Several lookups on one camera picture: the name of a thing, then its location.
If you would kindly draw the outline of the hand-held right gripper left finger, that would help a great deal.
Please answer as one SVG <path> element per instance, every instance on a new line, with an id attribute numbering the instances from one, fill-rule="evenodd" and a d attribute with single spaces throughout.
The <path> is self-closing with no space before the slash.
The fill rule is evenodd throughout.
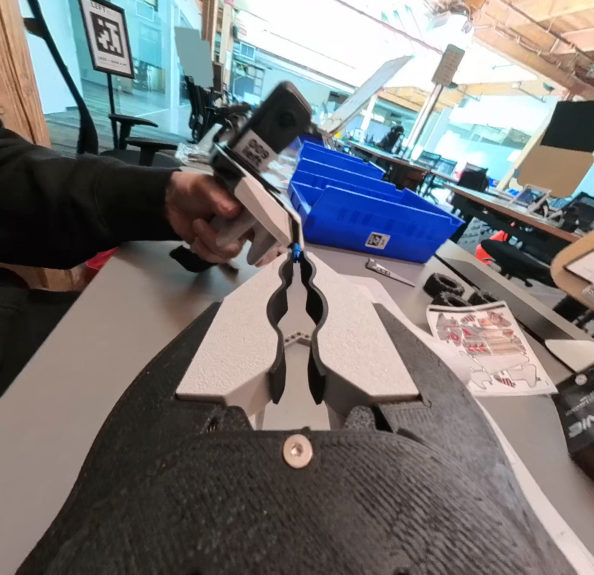
<path id="1" fill-rule="evenodd" d="M 182 401 L 241 408 L 255 429 L 286 386 L 285 339 L 293 258 L 279 256 L 220 303 L 176 389 Z"/>

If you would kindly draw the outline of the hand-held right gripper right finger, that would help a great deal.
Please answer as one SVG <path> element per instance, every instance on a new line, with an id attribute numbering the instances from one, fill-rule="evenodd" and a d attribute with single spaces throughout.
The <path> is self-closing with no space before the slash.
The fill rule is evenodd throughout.
<path id="1" fill-rule="evenodd" d="M 329 428 L 340 429 L 358 407 L 416 403 L 422 396 L 370 293 L 312 253 L 300 257 L 311 334 L 308 385 L 326 407 Z"/>

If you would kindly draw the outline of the person's left forearm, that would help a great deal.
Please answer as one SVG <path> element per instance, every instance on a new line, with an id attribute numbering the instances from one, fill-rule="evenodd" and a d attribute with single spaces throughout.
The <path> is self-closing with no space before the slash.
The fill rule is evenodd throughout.
<path id="1" fill-rule="evenodd" d="M 180 241 L 167 222 L 172 170 L 70 158 L 1 127 L 1 262 L 70 269 L 133 241 Z"/>

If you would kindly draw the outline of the grey desk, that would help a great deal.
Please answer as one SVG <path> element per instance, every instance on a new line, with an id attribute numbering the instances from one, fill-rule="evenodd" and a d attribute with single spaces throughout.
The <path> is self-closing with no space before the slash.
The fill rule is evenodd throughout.
<path id="1" fill-rule="evenodd" d="M 14 574 L 64 504 L 92 443 L 147 363 L 257 271 L 195 276 L 169 242 L 121 248 L 1 397 L 1 574 Z M 593 574 L 593 482 L 570 460 L 546 396 L 482 397 L 522 489 L 578 573 Z"/>

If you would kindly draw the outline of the person's left hand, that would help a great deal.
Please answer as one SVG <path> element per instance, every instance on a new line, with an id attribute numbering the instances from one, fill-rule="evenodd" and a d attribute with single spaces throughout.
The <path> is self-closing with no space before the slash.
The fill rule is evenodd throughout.
<path id="1" fill-rule="evenodd" d="M 254 240 L 251 230 L 227 246 L 217 244 L 218 230 L 210 225 L 212 219 L 233 220 L 242 211 L 240 201 L 212 176 L 189 171 L 171 174 L 165 195 L 166 219 L 190 250 L 204 261 L 225 264 L 240 254 L 246 242 Z"/>

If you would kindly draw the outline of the blue plastic bin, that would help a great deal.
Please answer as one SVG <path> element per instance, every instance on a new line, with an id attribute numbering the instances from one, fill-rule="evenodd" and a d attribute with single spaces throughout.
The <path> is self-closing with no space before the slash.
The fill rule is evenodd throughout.
<path id="1" fill-rule="evenodd" d="M 371 214 L 399 204 L 404 191 L 388 182 L 339 171 L 337 178 L 297 170 L 289 181 L 293 208 L 305 223 L 308 216 Z"/>
<path id="2" fill-rule="evenodd" d="M 370 163 L 338 151 L 325 148 L 313 141 L 305 141 L 299 151 L 297 166 L 305 168 L 305 163 L 319 163 L 329 167 L 351 171 L 371 179 L 383 180 L 385 171 L 375 163 Z"/>

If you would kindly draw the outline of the small grey toothed tool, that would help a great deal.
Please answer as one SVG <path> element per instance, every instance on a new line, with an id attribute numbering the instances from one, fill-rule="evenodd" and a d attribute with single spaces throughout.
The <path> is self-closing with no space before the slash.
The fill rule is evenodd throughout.
<path id="1" fill-rule="evenodd" d="M 410 280 L 405 279 L 404 277 L 399 276 L 398 274 L 394 273 L 393 271 L 387 269 L 386 267 L 382 266 L 379 262 L 377 262 L 375 259 L 372 259 L 372 258 L 367 259 L 367 261 L 365 263 L 365 267 L 366 267 L 366 269 L 374 272 L 375 274 L 382 275 L 384 277 L 387 277 L 387 278 L 394 280 L 396 282 L 405 284 L 406 286 L 410 286 L 412 288 L 415 287 L 414 282 L 411 282 Z"/>

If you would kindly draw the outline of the blue bin with tag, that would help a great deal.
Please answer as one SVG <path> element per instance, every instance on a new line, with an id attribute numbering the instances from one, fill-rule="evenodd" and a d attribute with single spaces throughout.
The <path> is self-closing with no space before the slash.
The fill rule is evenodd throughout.
<path id="1" fill-rule="evenodd" d="M 425 264 L 463 224 L 408 189 L 387 200 L 337 186 L 289 191 L 305 241 L 367 255 Z"/>

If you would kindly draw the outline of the red and grey sticker sheet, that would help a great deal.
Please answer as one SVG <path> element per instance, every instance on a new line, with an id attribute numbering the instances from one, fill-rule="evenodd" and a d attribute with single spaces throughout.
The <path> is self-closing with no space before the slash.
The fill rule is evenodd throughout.
<path id="1" fill-rule="evenodd" d="M 505 302 L 430 304 L 426 316 L 431 333 L 474 397 L 557 393 Z"/>

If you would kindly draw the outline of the dark background table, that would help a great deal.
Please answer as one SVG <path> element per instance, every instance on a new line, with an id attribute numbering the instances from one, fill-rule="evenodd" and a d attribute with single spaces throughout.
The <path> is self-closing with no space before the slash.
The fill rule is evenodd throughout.
<path id="1" fill-rule="evenodd" d="M 395 185 L 397 189 L 410 189 L 421 197 L 427 198 L 434 188 L 457 185 L 457 179 L 441 173 L 435 169 L 427 168 L 419 163 L 410 162 L 385 151 L 348 140 L 346 146 L 349 152 L 371 163 L 384 171 L 383 179 Z"/>

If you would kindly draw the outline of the black high-back office chair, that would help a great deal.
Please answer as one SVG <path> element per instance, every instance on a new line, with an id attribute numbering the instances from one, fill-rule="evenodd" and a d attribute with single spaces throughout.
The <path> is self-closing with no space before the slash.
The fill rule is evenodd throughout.
<path id="1" fill-rule="evenodd" d="M 129 116 L 122 116 L 111 113 L 109 118 L 115 123 L 121 124 L 122 135 L 116 137 L 116 148 L 102 153 L 99 152 L 99 138 L 92 116 L 88 110 L 86 103 L 83 100 L 81 93 L 72 79 L 72 76 L 61 57 L 58 48 L 52 38 L 47 23 L 41 12 L 41 6 L 38 0 L 26 0 L 32 16 L 23 18 L 26 30 L 33 36 L 42 39 L 56 64 L 56 67 L 66 86 L 68 87 L 71 96 L 78 107 L 80 125 L 77 141 L 78 155 L 99 155 L 105 158 L 112 158 L 126 164 L 135 166 L 155 167 L 161 169 L 174 170 L 179 166 L 176 159 L 168 155 L 160 154 L 161 150 L 176 151 L 176 143 L 168 143 L 152 138 L 133 138 L 132 144 L 139 148 L 138 151 L 128 150 L 127 148 L 120 148 L 121 145 L 127 146 L 130 130 L 135 125 L 152 125 L 152 122 Z"/>

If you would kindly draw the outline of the white curved plate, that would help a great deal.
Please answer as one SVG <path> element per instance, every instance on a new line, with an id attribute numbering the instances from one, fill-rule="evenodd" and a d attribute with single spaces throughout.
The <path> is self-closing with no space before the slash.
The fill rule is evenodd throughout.
<path id="1" fill-rule="evenodd" d="M 558 361 L 573 372 L 583 372 L 593 366 L 593 340 L 548 339 L 545 347 Z"/>

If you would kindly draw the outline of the wooden pillar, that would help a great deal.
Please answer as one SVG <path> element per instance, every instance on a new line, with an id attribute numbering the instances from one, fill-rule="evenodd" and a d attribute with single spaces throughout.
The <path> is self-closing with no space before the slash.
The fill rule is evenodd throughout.
<path id="1" fill-rule="evenodd" d="M 50 147 L 19 0 L 1 0 L 1 122 L 26 140 Z"/>

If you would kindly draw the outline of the cardboard panel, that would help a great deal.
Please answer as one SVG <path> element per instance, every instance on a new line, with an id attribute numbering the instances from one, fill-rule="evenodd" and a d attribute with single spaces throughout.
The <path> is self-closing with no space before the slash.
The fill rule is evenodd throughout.
<path id="1" fill-rule="evenodd" d="M 516 182 L 564 198 L 575 192 L 592 165 L 592 153 L 537 145 L 519 164 Z"/>

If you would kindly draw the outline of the black desk divider rail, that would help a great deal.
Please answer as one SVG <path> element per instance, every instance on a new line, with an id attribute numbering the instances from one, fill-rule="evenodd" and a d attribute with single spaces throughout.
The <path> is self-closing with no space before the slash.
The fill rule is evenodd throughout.
<path id="1" fill-rule="evenodd" d="M 446 241 L 437 249 L 435 257 L 471 287 L 486 290 L 506 301 L 516 320 L 540 343 L 546 340 L 593 343 L 590 336 L 539 302 L 526 289 L 505 279 L 457 244 Z"/>

